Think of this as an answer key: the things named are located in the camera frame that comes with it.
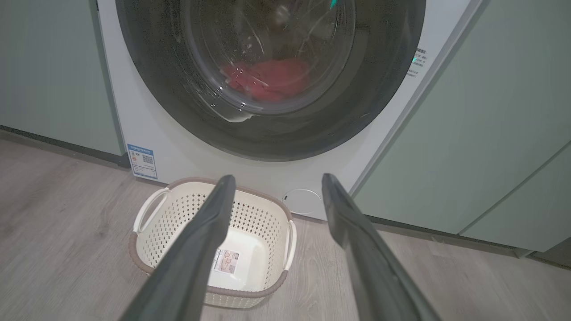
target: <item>laundry basket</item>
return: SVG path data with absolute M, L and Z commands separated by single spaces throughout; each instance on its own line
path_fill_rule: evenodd
M 145 201 L 129 240 L 131 259 L 142 271 L 154 271 L 215 185 L 208 179 L 181 179 Z M 154 204 L 143 224 L 143 217 Z M 238 187 L 228 233 L 216 251 L 204 302 L 231 308 L 260 303 L 284 283 L 296 238 L 291 214 L 282 202 Z

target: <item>laminate flooring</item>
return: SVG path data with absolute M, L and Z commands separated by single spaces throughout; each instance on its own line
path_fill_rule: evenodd
M 0 133 L 0 319 L 117 320 L 147 279 L 127 242 L 158 187 L 34 144 Z M 327 224 L 294 221 L 298 246 L 284 285 L 249 310 L 205 306 L 202 320 L 358 320 Z M 570 320 L 571 271 L 377 227 L 444 321 Z

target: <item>red clothing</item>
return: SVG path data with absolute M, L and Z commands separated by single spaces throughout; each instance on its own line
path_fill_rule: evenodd
M 257 101 L 276 102 L 302 92 L 309 83 L 309 66 L 297 58 L 269 60 L 249 67 L 244 62 L 225 66 L 228 85 Z

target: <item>label sticker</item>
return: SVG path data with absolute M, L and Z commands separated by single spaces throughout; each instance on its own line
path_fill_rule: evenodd
M 156 178 L 155 156 L 152 150 L 127 144 L 133 172 L 148 178 Z
M 427 51 L 421 48 L 417 48 L 415 57 L 412 58 L 411 68 L 408 70 L 407 76 L 416 78 L 419 75 L 419 69 L 424 67 L 424 64 L 427 61 Z
M 240 253 L 218 248 L 212 261 L 212 270 L 222 273 L 234 274 Z

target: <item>front-loading washing machine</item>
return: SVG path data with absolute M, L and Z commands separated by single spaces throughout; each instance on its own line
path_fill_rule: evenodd
M 325 219 L 366 177 L 481 0 L 99 0 L 135 176 L 232 174 Z

